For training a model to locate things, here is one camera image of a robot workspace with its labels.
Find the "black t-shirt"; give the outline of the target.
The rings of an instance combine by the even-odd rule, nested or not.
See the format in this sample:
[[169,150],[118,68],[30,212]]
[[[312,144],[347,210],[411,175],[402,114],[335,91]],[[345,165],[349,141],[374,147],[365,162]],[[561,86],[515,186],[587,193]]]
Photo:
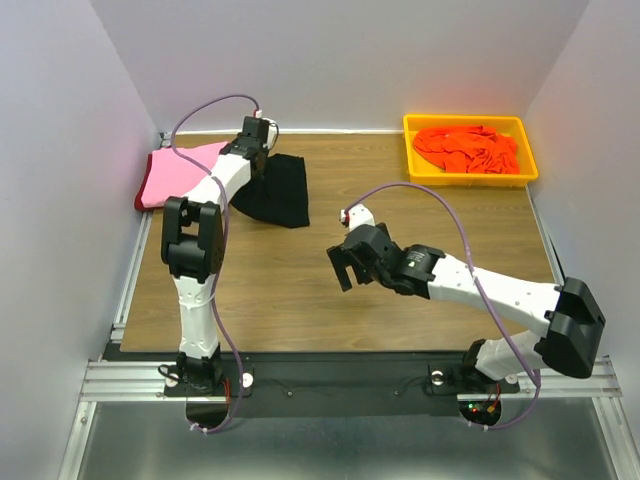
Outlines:
[[290,229],[308,227],[309,194],[303,157],[275,154],[232,198],[242,214],[264,223]]

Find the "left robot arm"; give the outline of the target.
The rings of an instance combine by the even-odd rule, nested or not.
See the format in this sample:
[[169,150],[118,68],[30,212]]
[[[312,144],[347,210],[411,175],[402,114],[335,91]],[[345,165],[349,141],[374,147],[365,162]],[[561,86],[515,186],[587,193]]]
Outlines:
[[161,259],[177,291],[181,337],[176,362],[162,365],[167,396],[209,396],[225,386],[212,309],[226,250],[228,201],[262,173],[279,134],[256,112],[220,151],[214,166],[188,193],[163,206]]

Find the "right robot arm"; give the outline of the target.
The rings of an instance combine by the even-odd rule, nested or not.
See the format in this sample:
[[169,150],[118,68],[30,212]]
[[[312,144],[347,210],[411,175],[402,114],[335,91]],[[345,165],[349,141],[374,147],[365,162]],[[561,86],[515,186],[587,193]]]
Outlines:
[[460,366],[461,381],[472,390],[542,368],[576,379],[593,372],[606,320],[579,279],[555,285],[471,268],[433,247],[399,247],[385,224],[358,226],[327,255],[344,291],[377,282],[399,295],[459,303],[524,326],[519,334],[472,344]]

